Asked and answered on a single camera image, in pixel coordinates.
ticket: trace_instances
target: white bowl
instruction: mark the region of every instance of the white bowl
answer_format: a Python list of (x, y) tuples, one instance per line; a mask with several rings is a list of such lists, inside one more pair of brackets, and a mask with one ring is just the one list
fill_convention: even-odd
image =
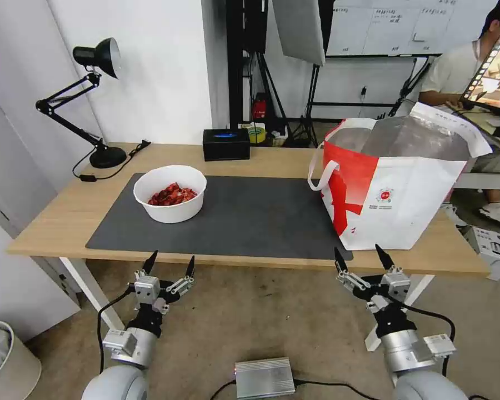
[[(173, 206), (152, 206), (148, 200), (171, 183), (178, 183), (196, 192), (196, 197)], [(164, 223), (186, 221), (194, 217), (202, 208), (206, 177), (202, 172), (190, 166), (166, 166), (156, 168), (144, 174), (133, 186), (133, 195), (152, 219)]]

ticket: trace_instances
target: trash bin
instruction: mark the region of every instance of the trash bin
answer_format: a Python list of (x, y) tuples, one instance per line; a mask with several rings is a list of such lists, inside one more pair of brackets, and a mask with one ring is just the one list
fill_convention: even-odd
[(11, 337), (6, 360), (0, 367), (0, 400), (24, 400), (39, 381), (41, 362), (15, 336), (11, 326), (0, 321), (0, 329)]

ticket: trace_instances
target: gray desk mat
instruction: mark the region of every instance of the gray desk mat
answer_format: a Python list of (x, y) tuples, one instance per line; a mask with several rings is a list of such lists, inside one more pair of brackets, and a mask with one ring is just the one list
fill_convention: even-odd
[(87, 248), (222, 256), (346, 260), (318, 192), (305, 179), (208, 176), (204, 205), (193, 218), (156, 222), (133, 196), (135, 174)]

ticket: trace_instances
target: silver device box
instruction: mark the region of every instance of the silver device box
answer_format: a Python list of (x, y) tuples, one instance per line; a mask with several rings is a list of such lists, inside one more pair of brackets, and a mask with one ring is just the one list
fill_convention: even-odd
[(235, 364), (238, 399), (260, 399), (294, 393), (288, 357)]

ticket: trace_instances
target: person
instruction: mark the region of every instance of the person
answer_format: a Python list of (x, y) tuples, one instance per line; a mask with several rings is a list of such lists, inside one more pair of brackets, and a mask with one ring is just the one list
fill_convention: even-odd
[[(433, 63), (421, 86), (418, 100), (429, 106), (451, 104), (459, 106), (459, 99), (483, 60), (500, 37), (500, 2), (487, 15), (480, 38), (441, 55)], [(479, 157), (474, 165), (475, 172), (500, 173), (500, 150)], [(487, 204), (478, 211), (487, 218), (500, 222), (500, 190), (484, 190)], [(456, 214), (456, 207), (449, 199), (452, 191), (444, 200), (441, 208), (457, 226), (467, 223)]]

